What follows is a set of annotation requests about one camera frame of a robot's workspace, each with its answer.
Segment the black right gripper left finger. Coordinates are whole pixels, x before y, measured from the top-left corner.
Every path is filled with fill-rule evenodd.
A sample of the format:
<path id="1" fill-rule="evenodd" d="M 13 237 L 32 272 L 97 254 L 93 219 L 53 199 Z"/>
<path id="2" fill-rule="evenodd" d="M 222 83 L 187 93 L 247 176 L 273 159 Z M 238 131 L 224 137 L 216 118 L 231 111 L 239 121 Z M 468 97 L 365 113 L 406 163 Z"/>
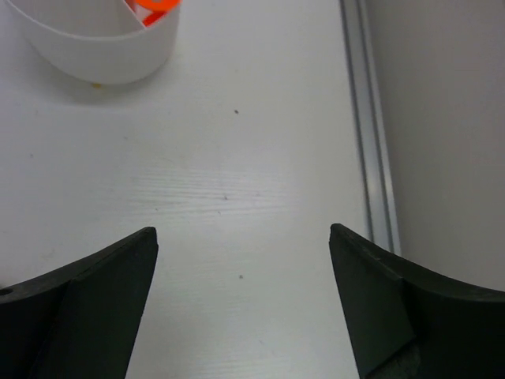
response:
<path id="1" fill-rule="evenodd" d="M 154 227 L 1 289 L 3 378 L 123 378 L 155 271 Z"/>

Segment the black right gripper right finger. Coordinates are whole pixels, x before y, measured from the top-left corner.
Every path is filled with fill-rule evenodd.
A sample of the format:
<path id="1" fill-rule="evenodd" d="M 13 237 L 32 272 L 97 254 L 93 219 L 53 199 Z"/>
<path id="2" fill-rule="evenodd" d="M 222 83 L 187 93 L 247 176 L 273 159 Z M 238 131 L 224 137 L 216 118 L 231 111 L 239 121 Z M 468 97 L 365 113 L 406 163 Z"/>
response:
<path id="1" fill-rule="evenodd" d="M 502 378 L 504 293 L 440 275 L 342 224 L 329 240 L 361 378 Z"/>

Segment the orange round lego dish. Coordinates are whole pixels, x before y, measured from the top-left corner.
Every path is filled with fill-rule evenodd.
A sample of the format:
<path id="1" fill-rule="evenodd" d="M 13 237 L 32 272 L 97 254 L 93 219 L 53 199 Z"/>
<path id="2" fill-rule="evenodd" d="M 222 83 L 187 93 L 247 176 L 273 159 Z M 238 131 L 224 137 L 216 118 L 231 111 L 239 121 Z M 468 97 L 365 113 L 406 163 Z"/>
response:
<path id="1" fill-rule="evenodd" d="M 126 4 L 144 27 L 150 27 L 181 5 L 181 0 L 128 0 Z"/>

